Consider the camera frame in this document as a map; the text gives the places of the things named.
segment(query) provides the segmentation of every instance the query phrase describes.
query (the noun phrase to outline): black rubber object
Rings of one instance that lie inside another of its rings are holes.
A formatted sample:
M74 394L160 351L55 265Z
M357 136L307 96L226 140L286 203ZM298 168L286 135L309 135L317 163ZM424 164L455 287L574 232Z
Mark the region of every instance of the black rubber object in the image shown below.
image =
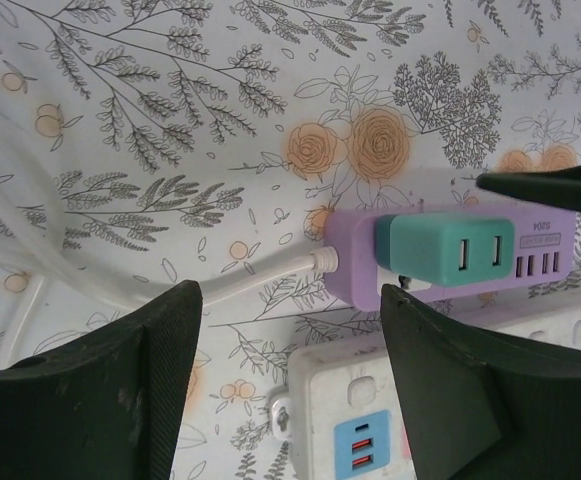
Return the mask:
M0 371L0 480L168 480L202 303L183 282Z
M418 480L581 480L581 351L464 325L385 285Z
M545 173L484 173L476 185L518 200L581 212L581 166Z

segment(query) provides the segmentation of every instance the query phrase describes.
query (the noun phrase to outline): floral tablecloth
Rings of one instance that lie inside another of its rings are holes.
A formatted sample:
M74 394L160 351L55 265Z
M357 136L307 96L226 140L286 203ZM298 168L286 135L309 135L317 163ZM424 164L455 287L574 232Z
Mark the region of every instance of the floral tablecloth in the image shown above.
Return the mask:
M71 261L235 281L312 249L335 209L476 204L486 169L580 164L581 0L0 0L0 114L56 177ZM16 157L0 185L46 228ZM436 308L581 286L578 227L567 280ZM0 338L29 280L0 267ZM119 316L50 290L20 357ZM265 415L288 356L378 315L308 275L204 322L173 478L292 478Z

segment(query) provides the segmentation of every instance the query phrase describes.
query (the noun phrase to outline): green plug adapter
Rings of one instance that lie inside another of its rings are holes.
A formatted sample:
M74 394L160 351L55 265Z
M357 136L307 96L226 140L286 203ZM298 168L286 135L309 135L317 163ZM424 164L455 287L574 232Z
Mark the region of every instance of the green plug adapter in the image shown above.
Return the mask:
M442 287L499 280L512 272L514 231L507 218L461 212L384 215L375 257L393 273Z

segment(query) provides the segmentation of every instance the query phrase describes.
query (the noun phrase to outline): white cable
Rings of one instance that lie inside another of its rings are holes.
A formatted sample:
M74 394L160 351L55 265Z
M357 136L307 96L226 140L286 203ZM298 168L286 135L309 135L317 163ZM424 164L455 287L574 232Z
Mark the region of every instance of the white cable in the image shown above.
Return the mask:
M7 247L0 247L0 265L16 268L26 273L49 275L48 271L27 253L19 253Z
M48 240L35 231L35 227L20 215L1 191L0 218L44 268L84 295L124 311L136 310L150 300L145 297L129 296L128 292L119 288L115 282L102 281L75 268Z
M18 360L21 343L39 304L44 300L50 280L36 275L30 279L0 344L0 370L10 368Z
M280 263L268 270L251 276L250 278L204 295L203 306L210 307L229 298L239 295L247 290L266 284L280 277L297 274L309 270L317 270L322 273L334 272L338 267L337 253L332 247L324 247L314 250L310 255L294 258L288 262Z
M17 266L25 271L35 271L44 275L57 278L72 286L82 294L108 304L116 309L132 311L150 301L154 296L167 290L169 285L151 285L150 294L146 292L129 291L122 288L115 279L110 276L95 276L83 272L74 267L61 255L61 247L64 235L63 214L60 211L61 199L56 189L52 187L53 182L49 174L32 158L32 150L29 148L30 142L26 137L24 146L28 147L27 152L21 155L16 152L17 157L26 163L26 173L31 176L29 180L35 185L35 190L41 192L45 200L45 213L47 215L47 234L49 239L41 236L34 227L20 215L18 209L0 191L0 218L14 233L16 238L32 255L14 252L9 249L0 248L0 263ZM12 147L11 139L6 138L5 143L10 146L10 150L16 151ZM0 157L4 157L0 148ZM220 289L205 296L204 306L208 307L220 301L227 300L235 295L268 283L276 278L296 274L303 271L314 270L317 272L332 272L337 268L337 254L331 247L315 250L309 256L298 257L289 262L280 264L274 268L261 272L227 288ZM29 293L19 306L15 321L9 328L11 333L7 333L8 342L4 343L3 351L0 355L0 367L9 366L12 356L17 349L19 339L25 330L25 324L34 311L35 303L42 297L45 282L41 279L29 284Z

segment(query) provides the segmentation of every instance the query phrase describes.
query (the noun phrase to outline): red usb port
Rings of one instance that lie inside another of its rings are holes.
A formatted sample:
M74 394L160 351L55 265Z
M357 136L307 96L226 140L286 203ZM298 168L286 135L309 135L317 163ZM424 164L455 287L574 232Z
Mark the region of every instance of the red usb port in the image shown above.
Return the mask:
M372 439L366 438L365 440L361 440L360 442L356 442L352 444L352 452L356 452L361 450L362 448L368 448L372 446Z
M366 465L372 464L372 455L366 455L365 457L357 458L352 461L352 469L357 469L365 467Z

